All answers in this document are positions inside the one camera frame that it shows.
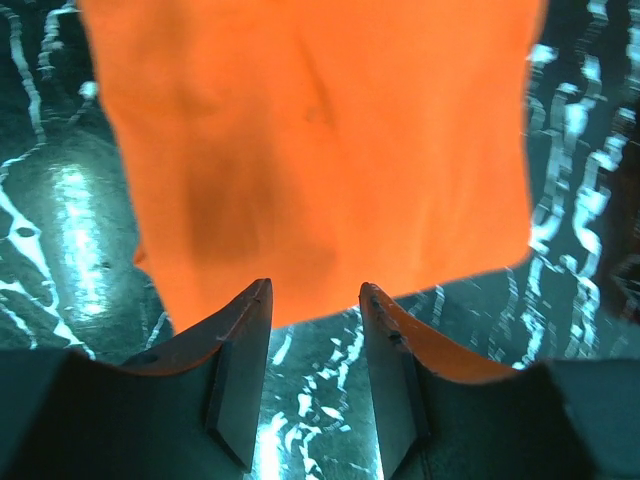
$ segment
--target orange cloth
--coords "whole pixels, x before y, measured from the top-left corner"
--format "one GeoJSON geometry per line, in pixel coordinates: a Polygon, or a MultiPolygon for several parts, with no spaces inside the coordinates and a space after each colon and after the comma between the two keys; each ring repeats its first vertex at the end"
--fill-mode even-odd
{"type": "Polygon", "coordinates": [[[523,260],[543,0],[82,0],[178,332],[249,283],[274,327],[523,260]]]}

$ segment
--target reflective floor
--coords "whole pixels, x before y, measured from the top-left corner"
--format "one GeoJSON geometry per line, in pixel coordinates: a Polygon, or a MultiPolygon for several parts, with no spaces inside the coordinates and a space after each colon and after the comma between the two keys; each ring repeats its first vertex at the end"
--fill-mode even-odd
{"type": "MultiPolygon", "coordinates": [[[[640,1],[551,0],[530,60],[531,260],[402,304],[516,368],[638,357],[640,1]]],[[[0,0],[1,348],[117,363],[172,334],[97,88],[73,2],[0,0]]],[[[368,382],[357,311],[274,331],[252,478],[376,478],[368,382]]]]}

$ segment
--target orange fabric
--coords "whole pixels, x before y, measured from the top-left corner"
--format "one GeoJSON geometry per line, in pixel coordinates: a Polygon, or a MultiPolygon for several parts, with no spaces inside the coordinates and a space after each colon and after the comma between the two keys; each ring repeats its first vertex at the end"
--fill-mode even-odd
{"type": "Polygon", "coordinates": [[[178,332],[259,277],[274,327],[527,255],[543,0],[82,0],[178,332]]]}

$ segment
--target wet surface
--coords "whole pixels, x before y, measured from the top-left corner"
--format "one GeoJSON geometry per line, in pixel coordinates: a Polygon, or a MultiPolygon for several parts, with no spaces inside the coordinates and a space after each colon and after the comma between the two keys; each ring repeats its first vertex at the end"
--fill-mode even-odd
{"type": "MultiPolygon", "coordinates": [[[[640,2],[552,0],[530,60],[531,260],[401,303],[517,368],[638,357],[640,2]]],[[[0,0],[0,348],[118,363],[172,334],[97,88],[73,3],[0,0]]],[[[377,475],[357,311],[274,331],[253,478],[377,475]]]]}

